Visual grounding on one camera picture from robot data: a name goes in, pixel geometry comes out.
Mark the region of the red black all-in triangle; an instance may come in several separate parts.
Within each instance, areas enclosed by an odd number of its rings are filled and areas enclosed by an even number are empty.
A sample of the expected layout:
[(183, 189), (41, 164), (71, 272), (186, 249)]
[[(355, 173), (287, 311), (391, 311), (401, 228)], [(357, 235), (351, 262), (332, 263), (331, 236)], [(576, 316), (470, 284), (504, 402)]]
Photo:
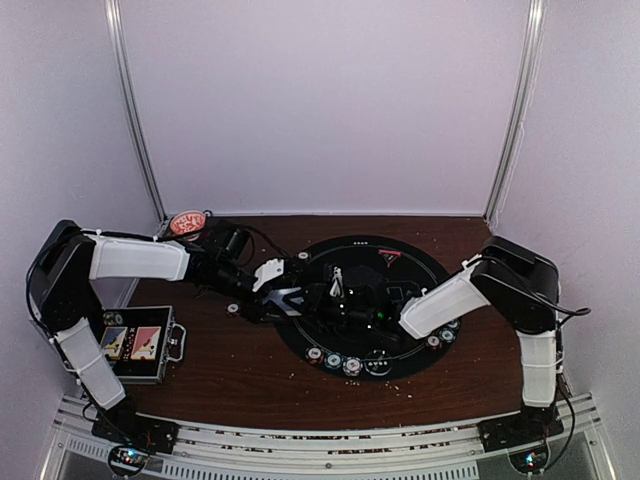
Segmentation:
[(397, 250), (380, 249), (378, 253), (382, 256), (388, 268), (403, 256), (403, 254)]

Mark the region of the green white chips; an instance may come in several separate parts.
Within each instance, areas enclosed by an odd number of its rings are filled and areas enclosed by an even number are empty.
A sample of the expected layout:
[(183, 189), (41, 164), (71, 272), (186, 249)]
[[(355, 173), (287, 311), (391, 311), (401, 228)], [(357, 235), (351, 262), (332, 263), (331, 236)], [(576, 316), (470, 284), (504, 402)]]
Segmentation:
[(456, 339), (456, 331), (449, 328), (442, 328), (439, 337), (443, 343), (451, 344)]
[(342, 365), (342, 356), (340, 354), (332, 352), (326, 356), (324, 365), (328, 369), (336, 370)]

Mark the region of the blue card deck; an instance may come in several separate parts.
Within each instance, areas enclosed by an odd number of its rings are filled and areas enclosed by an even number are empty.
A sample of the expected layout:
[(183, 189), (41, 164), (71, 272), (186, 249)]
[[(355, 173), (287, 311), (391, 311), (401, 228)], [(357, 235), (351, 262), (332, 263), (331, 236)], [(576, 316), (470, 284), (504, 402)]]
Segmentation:
[(274, 306), (280, 315), (285, 317), (299, 317), (302, 315), (304, 298), (300, 287), (275, 289), (270, 291), (263, 300), (264, 305)]

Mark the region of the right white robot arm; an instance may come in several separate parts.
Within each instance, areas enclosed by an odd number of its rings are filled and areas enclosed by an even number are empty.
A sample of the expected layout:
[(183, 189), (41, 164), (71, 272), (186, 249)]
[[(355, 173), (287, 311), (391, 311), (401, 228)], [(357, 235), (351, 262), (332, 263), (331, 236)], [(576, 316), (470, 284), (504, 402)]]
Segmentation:
[(558, 271), (550, 261), (501, 237), (454, 273), (381, 236), (338, 237), (309, 255), (294, 327), (309, 359), (344, 377), (411, 379), (467, 336), (467, 314), (492, 308), (519, 341), (521, 412), (513, 433), (530, 442), (550, 426), (559, 353)]

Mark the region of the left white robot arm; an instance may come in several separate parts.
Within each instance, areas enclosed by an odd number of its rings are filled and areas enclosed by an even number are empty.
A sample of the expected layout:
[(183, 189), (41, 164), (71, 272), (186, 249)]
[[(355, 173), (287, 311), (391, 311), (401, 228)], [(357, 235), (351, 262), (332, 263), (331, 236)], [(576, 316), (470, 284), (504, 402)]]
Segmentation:
[(208, 220), (198, 229), (147, 236), (87, 230), (63, 219), (49, 233), (25, 277), (29, 314), (92, 403), (108, 410), (104, 425), (121, 443), (137, 442), (144, 424), (119, 405), (126, 390), (98, 343), (104, 307), (94, 281), (187, 282), (262, 303), (276, 281), (299, 271), (303, 263), (271, 242), (276, 257), (246, 271), (238, 260), (258, 232), (249, 225)]

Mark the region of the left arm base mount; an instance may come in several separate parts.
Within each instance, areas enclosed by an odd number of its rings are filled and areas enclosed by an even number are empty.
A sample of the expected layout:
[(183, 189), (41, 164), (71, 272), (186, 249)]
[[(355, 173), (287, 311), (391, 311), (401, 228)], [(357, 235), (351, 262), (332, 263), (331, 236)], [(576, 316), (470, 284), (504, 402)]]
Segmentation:
[(93, 436), (155, 454), (171, 454), (179, 433), (175, 422), (151, 417), (100, 416), (91, 428)]

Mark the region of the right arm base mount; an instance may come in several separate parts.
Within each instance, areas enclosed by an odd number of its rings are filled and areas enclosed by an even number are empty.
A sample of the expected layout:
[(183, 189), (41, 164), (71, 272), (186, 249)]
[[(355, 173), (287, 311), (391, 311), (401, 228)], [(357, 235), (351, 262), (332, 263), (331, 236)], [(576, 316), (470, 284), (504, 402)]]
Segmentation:
[(544, 419), (523, 412), (481, 421), (477, 428), (486, 453), (540, 443), (564, 432), (563, 422), (559, 419)]

